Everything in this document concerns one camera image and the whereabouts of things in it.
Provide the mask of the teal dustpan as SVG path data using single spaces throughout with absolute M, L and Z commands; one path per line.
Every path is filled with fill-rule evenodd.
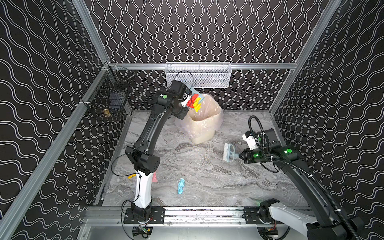
M 202 102 L 205 97 L 194 88 L 191 88 L 190 92 L 191 97 L 187 102 L 187 107 L 190 109 L 194 109 L 196 112 L 198 112 L 202 107 Z

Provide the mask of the teal hand brush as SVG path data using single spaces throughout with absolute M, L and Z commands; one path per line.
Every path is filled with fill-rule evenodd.
M 224 152 L 223 152 L 223 160 L 227 163 L 231 163 L 234 160 L 239 159 L 239 155 L 236 153 L 235 146 L 229 143 L 225 143 Z

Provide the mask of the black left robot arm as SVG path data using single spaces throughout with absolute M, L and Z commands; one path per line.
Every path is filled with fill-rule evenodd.
M 152 181 L 161 162 L 160 157 L 154 155 L 157 140 L 166 121 L 172 115 L 179 119 L 186 116 L 189 109 L 182 103 L 190 95 L 189 88 L 175 80 L 166 91 L 155 93 L 151 113 L 141 135 L 133 147 L 126 148 L 125 153 L 136 171 L 137 184 L 130 213 L 140 223 L 146 223 L 151 218 Z

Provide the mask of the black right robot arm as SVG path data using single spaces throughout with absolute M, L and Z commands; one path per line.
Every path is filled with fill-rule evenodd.
M 248 119 L 249 130 L 243 139 L 248 148 L 239 158 L 245 164 L 271 163 L 271 173 L 283 172 L 295 184 L 314 213 L 314 217 L 283 205 L 277 199 L 260 203 L 255 217 L 263 224 L 284 223 L 289 229 L 301 233 L 308 240 L 358 240 L 364 228 L 361 218 L 350 218 L 314 177 L 307 163 L 294 146 L 283 146 L 273 129 L 264 130 L 256 116 Z

